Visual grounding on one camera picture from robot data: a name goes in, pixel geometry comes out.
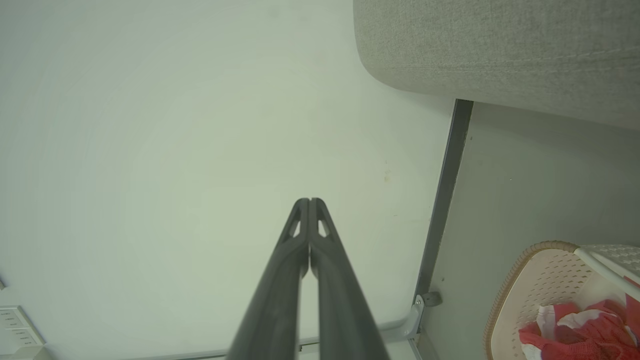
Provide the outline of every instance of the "gray floor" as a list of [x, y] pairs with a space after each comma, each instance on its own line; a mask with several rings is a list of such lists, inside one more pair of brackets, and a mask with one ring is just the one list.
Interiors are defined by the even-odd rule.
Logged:
[[488, 313], [528, 246], [640, 246], [639, 157], [638, 132], [476, 103], [431, 287], [443, 304], [423, 318], [436, 358], [485, 358]]

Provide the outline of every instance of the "laundry basket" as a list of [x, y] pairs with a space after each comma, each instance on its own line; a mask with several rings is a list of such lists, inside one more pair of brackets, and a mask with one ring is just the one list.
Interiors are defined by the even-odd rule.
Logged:
[[546, 241], [525, 250], [493, 303], [484, 330], [488, 360], [524, 360], [520, 330], [540, 306], [574, 302], [585, 308], [605, 299], [640, 300], [640, 248]]

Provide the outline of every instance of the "gray fabric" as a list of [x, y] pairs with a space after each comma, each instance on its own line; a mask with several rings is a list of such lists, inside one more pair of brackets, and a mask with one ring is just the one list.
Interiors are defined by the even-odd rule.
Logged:
[[394, 88], [640, 129], [638, 0], [354, 0]]

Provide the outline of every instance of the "basket rim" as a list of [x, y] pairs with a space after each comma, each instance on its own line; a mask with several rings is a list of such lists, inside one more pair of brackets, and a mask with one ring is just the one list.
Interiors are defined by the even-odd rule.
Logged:
[[483, 343], [487, 360], [493, 360], [493, 354], [491, 352], [491, 336], [493, 335], [493, 328], [495, 327], [495, 323], [497, 322], [498, 316], [502, 311], [502, 307], [507, 299], [507, 295], [509, 295], [509, 291], [513, 287], [513, 284], [522, 272], [522, 269], [524, 269], [524, 266], [527, 264], [527, 262], [529, 262], [533, 255], [544, 250], [557, 249], [573, 253], [577, 248], [579, 248], [578, 245], [568, 243], [566, 241], [543, 241], [541, 243], [531, 245], [529, 248], [522, 252], [520, 257], [516, 260], [515, 264], [511, 267], [511, 270], [509, 271], [506, 279], [502, 283], [500, 291], [498, 291], [498, 295], [493, 301], [491, 312], [489, 312], [489, 318], [487, 319], [486, 325], [484, 327]]

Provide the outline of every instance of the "red and white cloth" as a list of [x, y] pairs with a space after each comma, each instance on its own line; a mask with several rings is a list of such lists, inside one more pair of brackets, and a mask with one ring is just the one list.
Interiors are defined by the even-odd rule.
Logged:
[[640, 360], [640, 303], [612, 300], [580, 309], [572, 302], [541, 306], [536, 322], [520, 329], [527, 360]]

